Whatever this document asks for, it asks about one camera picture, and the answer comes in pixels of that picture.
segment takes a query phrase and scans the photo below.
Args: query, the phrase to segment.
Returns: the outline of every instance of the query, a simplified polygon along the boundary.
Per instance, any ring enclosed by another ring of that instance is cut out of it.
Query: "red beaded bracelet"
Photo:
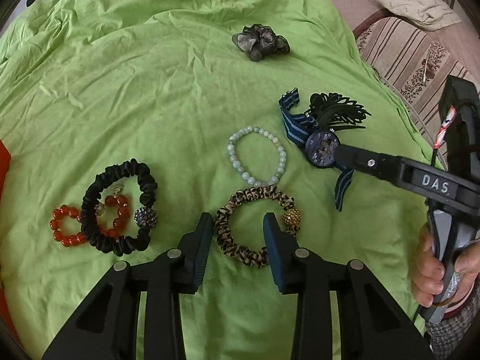
[[[105,212],[105,206],[114,207],[116,205],[118,205],[118,217],[113,220],[113,226],[107,229],[102,224],[99,224],[100,232],[103,235],[115,239],[122,235],[122,232],[127,226],[127,220],[131,217],[131,211],[128,207],[127,197],[124,195],[108,195],[105,197],[105,203],[100,203],[95,208],[97,216],[101,216]]]
[[[69,207],[63,204],[60,208],[53,210],[53,219],[50,221],[50,228],[53,230],[53,239],[57,242],[61,242],[64,247],[78,246],[87,242],[85,236],[79,232],[75,235],[65,235],[60,228],[60,221],[69,216],[72,219],[76,219],[81,222],[80,211],[75,207]]]

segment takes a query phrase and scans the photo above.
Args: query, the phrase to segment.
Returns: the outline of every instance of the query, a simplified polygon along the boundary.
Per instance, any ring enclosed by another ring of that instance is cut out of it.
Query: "screw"
[[[295,255],[301,259],[308,257],[309,254],[310,253],[308,252],[308,250],[303,249],[303,247],[300,247],[295,251]]]
[[[177,259],[178,257],[180,257],[182,255],[182,251],[180,249],[170,249],[166,255],[170,258],[170,259]]]
[[[364,267],[363,262],[361,262],[359,259],[353,259],[350,261],[350,266],[352,269],[355,269],[357,271],[361,271]]]
[[[127,267],[127,263],[125,261],[117,261],[113,264],[113,269],[117,272],[123,271]]]

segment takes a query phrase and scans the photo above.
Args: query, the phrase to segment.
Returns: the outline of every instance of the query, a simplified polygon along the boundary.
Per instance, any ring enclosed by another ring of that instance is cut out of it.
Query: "watch face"
[[[335,163],[335,150],[339,145],[340,141],[333,132],[317,131],[308,138],[305,154],[315,166],[331,167]]]

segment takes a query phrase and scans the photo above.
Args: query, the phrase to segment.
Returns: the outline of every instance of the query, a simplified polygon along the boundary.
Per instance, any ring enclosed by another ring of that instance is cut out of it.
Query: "cable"
[[[415,314],[413,315],[413,318],[412,318],[412,323],[415,323],[415,321],[417,320],[417,317],[418,317],[421,309],[422,309],[422,307],[419,305],[417,307],[417,309],[415,310]]]

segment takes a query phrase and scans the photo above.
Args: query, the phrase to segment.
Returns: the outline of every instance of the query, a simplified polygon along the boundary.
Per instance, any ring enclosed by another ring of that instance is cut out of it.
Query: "leopard print scrunchie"
[[[229,228],[230,216],[237,207],[240,207],[243,203],[260,199],[277,200],[279,202],[280,207],[285,210],[283,218],[287,225],[286,233],[296,236],[297,231],[300,230],[300,212],[295,209],[293,198],[278,191],[276,185],[251,187],[235,192],[229,202],[217,211],[214,225],[217,228],[217,243],[224,254],[240,260],[246,266],[263,268],[268,265],[266,247],[256,252],[248,249],[246,246],[236,244]]]

